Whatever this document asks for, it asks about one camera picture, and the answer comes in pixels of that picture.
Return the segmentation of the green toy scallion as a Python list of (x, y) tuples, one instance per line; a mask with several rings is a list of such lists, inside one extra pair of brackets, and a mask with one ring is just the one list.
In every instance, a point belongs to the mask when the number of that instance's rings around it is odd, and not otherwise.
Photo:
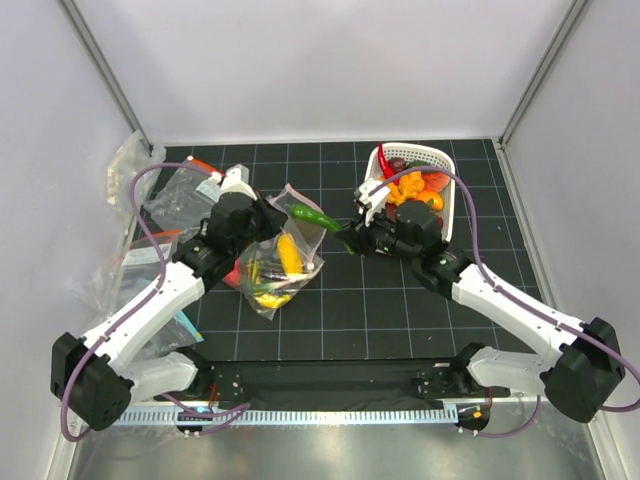
[(241, 266), (241, 285), (253, 296), (286, 289), (300, 279), (300, 273), (287, 273), (276, 262), (249, 260)]

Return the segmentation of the red toy strawberry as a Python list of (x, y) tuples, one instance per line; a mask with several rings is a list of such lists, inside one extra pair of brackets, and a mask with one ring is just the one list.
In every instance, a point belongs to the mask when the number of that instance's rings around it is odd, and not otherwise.
[(244, 285), (244, 275), (240, 270), (234, 269), (224, 277), (223, 281), (227, 286), (238, 289)]

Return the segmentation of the clear pink-dotted zip bag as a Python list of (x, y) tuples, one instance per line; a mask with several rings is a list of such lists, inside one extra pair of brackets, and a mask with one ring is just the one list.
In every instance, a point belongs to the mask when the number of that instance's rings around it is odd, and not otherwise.
[(267, 200), (286, 214), (287, 221), (274, 238), (250, 245), (224, 283), (240, 292), (257, 314), (271, 320), (319, 274), (324, 261), (318, 250), (326, 229), (293, 216), (294, 207), (317, 212), (321, 208), (291, 185)]

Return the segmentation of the yellow toy corn cob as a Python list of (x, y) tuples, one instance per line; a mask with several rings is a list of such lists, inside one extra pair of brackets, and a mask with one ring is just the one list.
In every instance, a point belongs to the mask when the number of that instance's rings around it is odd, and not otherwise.
[(282, 233), (277, 240), (278, 255), (287, 275), (297, 275), (304, 272), (304, 264), (296, 247), (293, 237)]

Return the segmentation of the yellow toy banana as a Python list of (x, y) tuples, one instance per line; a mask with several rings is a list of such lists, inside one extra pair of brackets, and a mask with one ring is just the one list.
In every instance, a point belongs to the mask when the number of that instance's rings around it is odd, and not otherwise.
[(255, 297), (255, 301), (265, 309), (279, 309), (291, 300), (290, 294), (263, 293)]

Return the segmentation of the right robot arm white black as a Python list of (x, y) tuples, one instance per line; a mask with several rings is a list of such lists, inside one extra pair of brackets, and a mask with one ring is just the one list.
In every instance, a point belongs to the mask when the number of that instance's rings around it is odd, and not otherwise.
[(614, 327), (601, 318), (581, 321), (518, 290), (451, 244), (448, 226), (426, 204), (407, 201), (394, 217), (366, 210), (336, 236), (357, 254), (409, 263), (428, 291), (487, 317), (529, 347), (527, 353), (465, 347), (450, 372), (457, 393), (472, 396), (483, 387), (527, 392), (574, 421), (590, 422), (626, 375)]

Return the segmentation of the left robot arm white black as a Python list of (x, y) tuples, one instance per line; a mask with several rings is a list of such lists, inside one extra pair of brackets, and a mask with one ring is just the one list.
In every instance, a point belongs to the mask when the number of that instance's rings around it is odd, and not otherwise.
[(60, 336), (52, 347), (51, 391), (62, 402), (65, 438), (75, 438), (70, 412), (101, 431), (132, 403), (178, 392), (190, 400), (207, 396), (214, 374), (194, 350), (179, 348), (144, 361), (136, 356), (178, 312), (231, 273), (250, 245), (276, 237), (287, 219), (261, 196), (223, 194), (198, 233), (162, 263), (157, 280), (81, 337)]

